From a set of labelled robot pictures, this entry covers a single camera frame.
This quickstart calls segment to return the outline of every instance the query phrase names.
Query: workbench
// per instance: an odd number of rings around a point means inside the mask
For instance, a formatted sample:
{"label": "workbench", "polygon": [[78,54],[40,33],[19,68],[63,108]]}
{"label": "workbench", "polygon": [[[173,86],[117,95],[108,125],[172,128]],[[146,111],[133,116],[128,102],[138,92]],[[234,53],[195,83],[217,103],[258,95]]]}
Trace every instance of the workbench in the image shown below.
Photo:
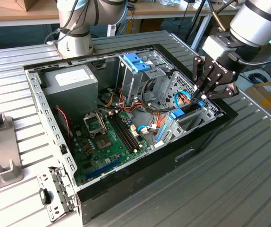
{"label": "workbench", "polygon": [[[214,9],[218,10],[222,4],[215,4]],[[158,2],[137,2],[135,4],[134,19],[147,18],[170,18],[183,17],[186,10],[185,6],[175,4],[174,6],[163,6]],[[196,9],[189,7],[185,17],[193,17]],[[235,15],[238,9],[228,6],[220,15]],[[204,17],[198,33],[193,41],[192,48],[196,49],[205,32],[212,14],[210,9],[203,9],[200,16]],[[130,19],[132,13],[128,11],[126,19]],[[0,7],[0,26],[23,26],[23,25],[47,25],[47,34],[52,32],[50,24],[59,23],[59,14],[55,0],[38,0],[28,12],[18,11]],[[115,35],[115,25],[108,25],[107,36]]]}
{"label": "workbench", "polygon": [[[93,43],[98,53],[160,43],[190,70],[196,54],[166,31],[97,38]],[[24,172],[22,181],[0,189],[0,226],[50,226],[36,176],[59,163],[22,66],[59,58],[48,45],[0,50],[0,112],[14,118]],[[271,226],[271,116],[243,93],[225,101],[239,115],[205,151],[88,226]],[[55,225],[80,226],[80,218],[72,212]]]}

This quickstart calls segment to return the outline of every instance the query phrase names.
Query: metal chassis frame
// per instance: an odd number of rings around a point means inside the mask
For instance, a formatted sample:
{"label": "metal chassis frame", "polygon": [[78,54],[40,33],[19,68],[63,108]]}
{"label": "metal chassis frame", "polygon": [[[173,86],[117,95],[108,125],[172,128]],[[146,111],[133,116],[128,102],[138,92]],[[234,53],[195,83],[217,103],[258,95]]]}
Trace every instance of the metal chassis frame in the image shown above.
{"label": "metal chassis frame", "polygon": [[[122,53],[135,50],[140,51],[147,48],[155,48],[162,55],[164,55],[170,63],[175,65],[176,68],[180,72],[182,72],[184,76],[188,77],[189,80],[191,80],[191,71],[189,71],[181,62],[179,62],[160,44],[137,47],[132,49],[124,49],[122,50]],[[110,58],[113,56],[113,54],[108,53],[107,55],[101,56],[99,57],[99,59]],[[41,114],[38,114],[42,122],[48,123],[56,121],[51,111],[48,109],[48,105],[46,105],[47,100],[44,96],[42,96],[40,81],[36,77],[36,74],[39,72],[39,70],[51,70],[55,67],[61,68],[72,64],[83,64],[94,59],[97,59],[97,56],[91,56],[88,58],[82,56],[69,60],[51,61],[44,64],[35,64],[24,67],[24,70],[27,72],[27,77],[29,77],[29,83],[34,85],[31,85],[30,87],[33,90],[32,95],[37,96],[37,99],[34,99],[36,108],[38,110],[38,105],[40,105],[44,111],[44,113],[41,112]],[[233,121],[233,119],[236,118],[237,113],[221,99],[213,100],[212,102],[215,103],[225,113],[223,116],[215,119],[214,121],[203,127],[197,128],[195,131],[189,133],[186,137],[180,138],[179,140],[169,143],[166,146],[159,147],[158,152],[153,152],[150,155],[145,156],[140,160],[137,160],[136,164],[132,163],[124,168],[121,168],[118,171],[114,171],[112,174],[108,175],[108,177],[105,177],[99,181],[92,181],[92,184],[88,185],[86,188],[77,188],[77,190],[79,190],[77,192],[77,195],[81,203],[80,210],[82,213],[83,224],[87,223],[89,220],[101,214],[105,209],[109,209],[111,206],[117,204],[119,201],[127,198],[129,195],[135,193],[149,183],[160,178],[167,172],[173,170],[178,165],[188,160],[194,154],[202,151],[223,128],[229,125]],[[57,146],[55,148],[59,149],[58,147],[62,144],[65,144],[65,141],[57,125],[55,125],[54,129],[54,132],[52,132],[54,136],[52,143]],[[76,170],[76,164],[69,152],[67,152],[66,154],[61,154],[59,149],[58,154],[55,154],[55,156],[59,160],[62,160],[62,164],[65,168],[71,169],[73,171]],[[151,168],[162,168],[162,170],[159,172],[155,171],[155,173],[152,174]],[[118,188],[121,188],[122,192],[124,193],[120,193],[118,191]],[[110,200],[109,202],[107,202],[106,199],[111,198],[114,193],[121,195],[119,198],[116,198],[115,201]],[[95,201],[96,204],[98,204],[98,206],[96,207],[99,207],[100,211],[92,209],[93,207],[88,204],[88,201]]]}

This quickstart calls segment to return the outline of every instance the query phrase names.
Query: open computer tower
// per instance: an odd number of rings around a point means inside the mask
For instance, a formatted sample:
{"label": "open computer tower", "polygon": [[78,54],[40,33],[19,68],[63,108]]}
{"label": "open computer tower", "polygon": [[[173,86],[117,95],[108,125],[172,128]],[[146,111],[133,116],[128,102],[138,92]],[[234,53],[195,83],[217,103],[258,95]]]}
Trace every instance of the open computer tower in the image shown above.
{"label": "open computer tower", "polygon": [[59,166],[38,176],[51,222],[82,224],[204,150],[237,116],[191,103],[192,73],[161,45],[25,66]]}

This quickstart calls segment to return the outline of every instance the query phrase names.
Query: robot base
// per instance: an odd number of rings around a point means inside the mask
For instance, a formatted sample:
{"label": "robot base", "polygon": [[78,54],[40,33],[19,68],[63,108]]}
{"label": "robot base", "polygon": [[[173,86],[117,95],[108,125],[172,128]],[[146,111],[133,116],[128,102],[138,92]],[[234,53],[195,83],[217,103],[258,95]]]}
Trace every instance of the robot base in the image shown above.
{"label": "robot base", "polygon": [[77,56],[84,56],[93,53],[93,41],[90,33],[83,37],[66,36],[58,42],[58,51],[63,58],[72,58]]}

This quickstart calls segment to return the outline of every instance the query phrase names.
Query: aluminum table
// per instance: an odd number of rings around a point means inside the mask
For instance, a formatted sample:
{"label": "aluminum table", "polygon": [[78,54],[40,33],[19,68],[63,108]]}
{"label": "aluminum table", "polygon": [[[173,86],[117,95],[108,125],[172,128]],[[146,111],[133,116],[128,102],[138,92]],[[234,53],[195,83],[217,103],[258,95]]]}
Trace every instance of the aluminum table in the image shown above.
{"label": "aluminum table", "polygon": [[[94,39],[97,52],[156,43],[192,69],[195,52],[165,31]],[[59,58],[47,45],[0,50],[0,112],[14,118],[25,175],[0,189],[0,227],[51,225],[36,176],[58,162],[22,66]],[[243,94],[226,102],[239,116],[204,152],[87,226],[271,226],[271,116]],[[55,225],[80,226],[80,218],[72,212]]]}

